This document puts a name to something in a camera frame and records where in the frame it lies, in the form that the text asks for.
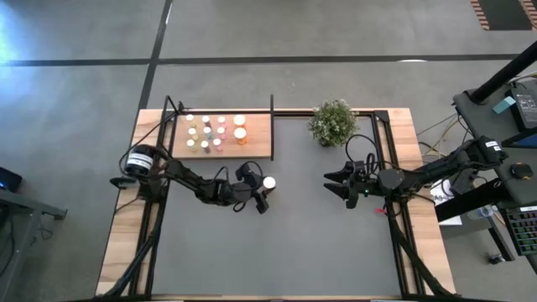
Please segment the teal small box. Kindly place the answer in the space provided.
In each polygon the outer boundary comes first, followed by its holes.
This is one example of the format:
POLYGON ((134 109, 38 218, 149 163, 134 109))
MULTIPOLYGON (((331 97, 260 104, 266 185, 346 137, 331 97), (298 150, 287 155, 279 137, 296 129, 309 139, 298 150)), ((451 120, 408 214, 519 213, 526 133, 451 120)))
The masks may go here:
POLYGON ((493 111, 496 114, 501 114, 506 112, 515 103, 516 101, 511 96, 506 96, 504 99, 502 99, 502 101, 493 107, 493 111))

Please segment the black pole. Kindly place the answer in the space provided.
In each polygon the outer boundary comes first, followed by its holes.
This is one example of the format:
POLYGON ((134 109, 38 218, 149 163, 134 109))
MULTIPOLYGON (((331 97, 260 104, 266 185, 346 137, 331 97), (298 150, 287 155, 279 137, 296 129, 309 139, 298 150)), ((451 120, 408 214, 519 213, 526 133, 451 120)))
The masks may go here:
POLYGON ((537 60, 537 41, 516 56, 488 81, 479 86, 469 95, 470 101, 481 105, 500 87, 513 79, 521 71, 532 65, 537 60))

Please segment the grey table mat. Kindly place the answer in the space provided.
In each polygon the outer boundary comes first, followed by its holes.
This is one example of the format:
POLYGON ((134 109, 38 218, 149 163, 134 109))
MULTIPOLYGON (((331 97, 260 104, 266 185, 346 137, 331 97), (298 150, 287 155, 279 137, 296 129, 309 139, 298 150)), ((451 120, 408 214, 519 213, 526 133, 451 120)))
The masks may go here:
POLYGON ((347 147, 324 148, 303 118, 274 124, 274 158, 256 167, 275 179, 269 208, 236 213, 210 206, 179 184, 169 188, 155 294, 397 295, 400 292, 383 199, 353 209, 326 188, 326 174, 373 151, 372 123, 358 119, 347 147))

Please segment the black metal shelf frame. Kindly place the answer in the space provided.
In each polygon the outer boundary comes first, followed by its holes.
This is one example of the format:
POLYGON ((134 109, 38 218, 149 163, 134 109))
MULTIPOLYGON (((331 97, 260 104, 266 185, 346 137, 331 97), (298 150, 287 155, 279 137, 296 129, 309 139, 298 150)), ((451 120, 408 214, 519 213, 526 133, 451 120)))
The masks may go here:
POLYGON ((191 109, 167 98, 157 146, 175 159, 273 156, 274 108, 191 109))

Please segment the wooden shelf board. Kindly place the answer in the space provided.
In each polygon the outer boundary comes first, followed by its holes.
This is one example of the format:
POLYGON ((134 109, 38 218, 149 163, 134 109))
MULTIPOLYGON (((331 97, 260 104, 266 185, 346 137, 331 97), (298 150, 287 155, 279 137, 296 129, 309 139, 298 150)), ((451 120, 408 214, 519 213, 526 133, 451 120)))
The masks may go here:
POLYGON ((272 116, 268 113, 263 114, 245 114, 247 130, 247 143, 244 145, 237 144, 233 132, 235 126, 233 118, 238 114, 194 114, 188 113, 177 118, 175 123, 175 136, 171 153, 177 159, 249 159, 249 158, 269 158, 272 156, 273 130, 272 116), (185 116, 192 114, 196 121, 196 131, 199 139, 196 141, 197 151, 192 153, 187 147, 187 140, 192 139, 188 134, 189 125, 185 116), (214 135, 212 140, 208 140, 203 132, 205 127, 201 118, 209 116, 211 119, 211 129, 214 135), (227 120, 226 135, 227 138, 222 140, 222 151, 217 151, 213 146, 213 140, 219 138, 217 129, 220 127, 217 118, 225 116, 227 120), (201 141, 209 142, 211 152, 206 154, 201 148, 201 141))

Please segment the dark metal side table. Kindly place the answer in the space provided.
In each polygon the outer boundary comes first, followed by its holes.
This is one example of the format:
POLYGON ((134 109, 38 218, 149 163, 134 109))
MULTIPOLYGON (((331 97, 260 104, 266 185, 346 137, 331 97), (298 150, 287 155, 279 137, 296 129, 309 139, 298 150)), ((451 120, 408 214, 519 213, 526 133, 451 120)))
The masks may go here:
POLYGON ((42 215, 64 220, 66 209, 0 190, 0 302, 8 302, 42 215))

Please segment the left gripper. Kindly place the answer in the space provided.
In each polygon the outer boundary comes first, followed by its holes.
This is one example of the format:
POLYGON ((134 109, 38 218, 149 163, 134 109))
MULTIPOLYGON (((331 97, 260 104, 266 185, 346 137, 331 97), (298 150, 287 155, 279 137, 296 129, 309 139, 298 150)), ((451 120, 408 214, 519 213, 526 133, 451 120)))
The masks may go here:
MULTIPOLYGON (((235 171, 237 183, 232 184, 232 192, 234 195, 246 194, 250 195, 256 192, 263 185, 263 170, 257 162, 245 162, 235 171)), ((261 188, 258 194, 263 198, 274 191, 274 188, 261 188)))

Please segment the black aluminium rig frame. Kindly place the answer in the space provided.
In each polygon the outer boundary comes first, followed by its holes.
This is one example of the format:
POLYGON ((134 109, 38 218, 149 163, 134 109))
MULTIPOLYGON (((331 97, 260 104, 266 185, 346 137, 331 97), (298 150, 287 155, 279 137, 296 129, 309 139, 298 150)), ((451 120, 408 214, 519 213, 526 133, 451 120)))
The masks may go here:
MULTIPOLYGON (((159 128, 163 124, 164 108, 160 110, 142 110, 138 114, 133 138, 128 149, 139 144, 157 146, 159 128)), ((277 108, 274 107, 274 124, 279 118, 303 118, 312 115, 309 108, 277 108)), ((358 118, 367 117, 372 123, 373 137, 371 144, 377 159, 383 163, 381 169, 395 164, 404 167, 402 148, 395 137, 395 112, 392 109, 358 109, 358 118)), ((220 168, 229 170, 230 182, 236 183, 235 171, 247 161, 258 162, 260 159, 178 159, 184 166, 205 179, 214 176, 223 179, 225 173, 220 168)), ((118 224, 135 216, 140 216, 139 233, 134 239, 134 248, 128 254, 128 265, 124 273, 117 277, 115 283, 101 279, 96 299, 103 302, 137 302, 159 300, 393 300, 409 302, 441 302, 455 298, 451 283, 443 282, 436 277, 431 266, 425 262, 425 256, 417 249, 414 241, 414 227, 410 220, 410 207, 418 204, 432 206, 433 202, 426 195, 410 197, 402 206, 396 206, 392 200, 383 197, 381 208, 387 211, 388 226, 394 250, 394 264, 397 270, 399 289, 397 295, 218 295, 218 294, 155 294, 153 292, 154 267, 158 256, 159 240, 163 226, 165 207, 169 188, 173 180, 161 180, 151 185, 133 183, 123 189, 117 199, 117 209, 113 211, 113 228, 110 233, 112 241, 120 237, 118 224)))

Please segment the black desk leg frame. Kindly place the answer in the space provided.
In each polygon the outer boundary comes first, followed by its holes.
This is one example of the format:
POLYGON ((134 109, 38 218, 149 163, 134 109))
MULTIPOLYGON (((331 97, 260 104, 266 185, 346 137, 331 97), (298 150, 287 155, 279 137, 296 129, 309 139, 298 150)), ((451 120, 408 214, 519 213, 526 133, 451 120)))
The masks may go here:
MULTIPOLYGON (((482 206, 496 205, 497 203, 511 200, 511 195, 503 185, 502 181, 495 179, 469 190, 462 195, 456 195, 452 199, 436 206, 436 218, 438 222, 445 221, 454 216, 464 216, 469 211, 482 206)), ((514 261, 515 256, 499 231, 498 224, 494 221, 494 218, 491 216, 483 219, 481 226, 487 228, 499 253, 506 259, 505 262, 514 261)))

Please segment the black floor mat striped border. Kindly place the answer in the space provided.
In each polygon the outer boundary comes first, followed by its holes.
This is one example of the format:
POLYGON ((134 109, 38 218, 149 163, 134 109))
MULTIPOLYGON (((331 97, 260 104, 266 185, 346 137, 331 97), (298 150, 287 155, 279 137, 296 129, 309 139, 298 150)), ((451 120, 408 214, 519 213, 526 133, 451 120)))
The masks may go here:
POLYGON ((470 0, 487 31, 537 31, 537 0, 470 0))

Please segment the white paper sheet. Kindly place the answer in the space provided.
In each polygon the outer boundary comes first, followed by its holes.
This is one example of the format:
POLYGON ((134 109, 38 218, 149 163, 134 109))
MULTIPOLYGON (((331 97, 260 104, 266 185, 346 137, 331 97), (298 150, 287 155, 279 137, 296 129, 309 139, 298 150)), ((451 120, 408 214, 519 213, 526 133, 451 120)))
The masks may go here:
MULTIPOLYGON (((452 199, 454 194, 451 192, 451 183, 449 180, 438 180, 430 187, 430 194, 436 206, 452 199)), ((443 227, 461 226, 462 221, 460 216, 454 216, 445 221, 440 221, 439 224, 443 227)))

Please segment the dark grey side desk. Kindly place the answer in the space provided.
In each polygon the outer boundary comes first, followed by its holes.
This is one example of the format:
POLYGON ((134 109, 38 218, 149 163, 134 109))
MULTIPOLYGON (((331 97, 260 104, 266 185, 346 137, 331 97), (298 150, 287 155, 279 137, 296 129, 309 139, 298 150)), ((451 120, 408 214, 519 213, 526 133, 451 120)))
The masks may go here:
MULTIPOLYGON (((487 98, 484 105, 473 103, 465 92, 453 97, 456 109, 474 135, 493 138, 501 143, 519 134, 511 111, 506 110, 500 114, 493 111, 506 97, 510 88, 511 86, 504 86, 498 89, 487 98)), ((518 206, 537 205, 537 148, 501 148, 508 154, 508 158, 494 170, 512 196, 513 202, 518 206), (534 175, 530 180, 520 180, 512 176, 510 166, 516 163, 527 164, 532 169, 534 175)))

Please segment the black computer mouse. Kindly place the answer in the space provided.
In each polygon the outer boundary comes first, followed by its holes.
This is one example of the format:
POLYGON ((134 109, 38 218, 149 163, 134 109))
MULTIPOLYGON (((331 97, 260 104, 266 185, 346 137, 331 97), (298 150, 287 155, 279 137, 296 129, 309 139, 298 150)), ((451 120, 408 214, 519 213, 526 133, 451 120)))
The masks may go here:
POLYGON ((518 180, 531 180, 534 172, 532 168, 525 163, 515 163, 510 165, 511 175, 518 180))

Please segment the black computer blue light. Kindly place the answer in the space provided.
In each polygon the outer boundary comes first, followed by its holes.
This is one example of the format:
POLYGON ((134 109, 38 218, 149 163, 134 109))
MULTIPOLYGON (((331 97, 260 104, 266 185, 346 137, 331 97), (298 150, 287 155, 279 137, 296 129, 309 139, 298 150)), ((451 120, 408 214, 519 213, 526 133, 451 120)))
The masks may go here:
POLYGON ((8 169, 0 167, 0 190, 17 193, 23 182, 23 177, 8 169))

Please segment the clear plastic water bottle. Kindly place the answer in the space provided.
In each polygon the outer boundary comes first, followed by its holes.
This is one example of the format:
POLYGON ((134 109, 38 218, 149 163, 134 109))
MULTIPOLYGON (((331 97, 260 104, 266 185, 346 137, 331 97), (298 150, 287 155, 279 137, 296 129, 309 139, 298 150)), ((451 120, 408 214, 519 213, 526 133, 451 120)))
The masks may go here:
POLYGON ((467 213, 467 217, 472 221, 489 218, 493 215, 494 215, 494 209, 490 205, 479 207, 467 213))

